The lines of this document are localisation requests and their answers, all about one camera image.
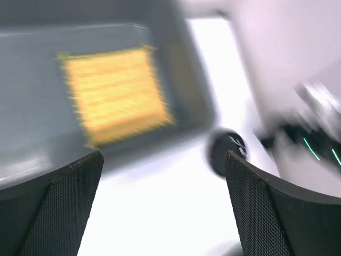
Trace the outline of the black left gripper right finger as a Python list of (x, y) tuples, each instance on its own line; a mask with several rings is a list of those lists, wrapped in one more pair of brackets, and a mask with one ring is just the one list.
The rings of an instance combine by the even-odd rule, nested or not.
[(225, 173), (244, 255), (340, 255), (340, 198), (269, 174), (233, 152)]

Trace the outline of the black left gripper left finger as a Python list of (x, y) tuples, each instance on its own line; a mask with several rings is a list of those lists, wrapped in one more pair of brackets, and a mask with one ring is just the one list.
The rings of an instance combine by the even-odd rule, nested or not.
[(1, 189), (1, 255), (77, 255), (103, 165), (95, 151)]

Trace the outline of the black round dish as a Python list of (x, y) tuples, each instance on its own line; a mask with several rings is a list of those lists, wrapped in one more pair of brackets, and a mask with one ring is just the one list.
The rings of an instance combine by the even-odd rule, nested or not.
[(248, 150), (243, 138), (234, 130), (219, 128), (208, 139), (206, 147), (207, 162), (220, 178), (226, 178), (225, 157), (232, 151), (243, 159), (248, 158)]

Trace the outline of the yellow woven bamboo mat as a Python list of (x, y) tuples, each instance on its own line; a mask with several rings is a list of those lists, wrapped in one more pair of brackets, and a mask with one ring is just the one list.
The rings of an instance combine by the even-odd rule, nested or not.
[(175, 125), (153, 54), (141, 45), (112, 52), (58, 54), (86, 146), (102, 146)]

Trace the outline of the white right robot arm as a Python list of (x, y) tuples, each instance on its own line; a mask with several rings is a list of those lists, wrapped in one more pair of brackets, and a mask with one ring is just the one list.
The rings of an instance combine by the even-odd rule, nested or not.
[(297, 105), (269, 112), (256, 136), (284, 180), (340, 197), (340, 100), (322, 83), (295, 92)]

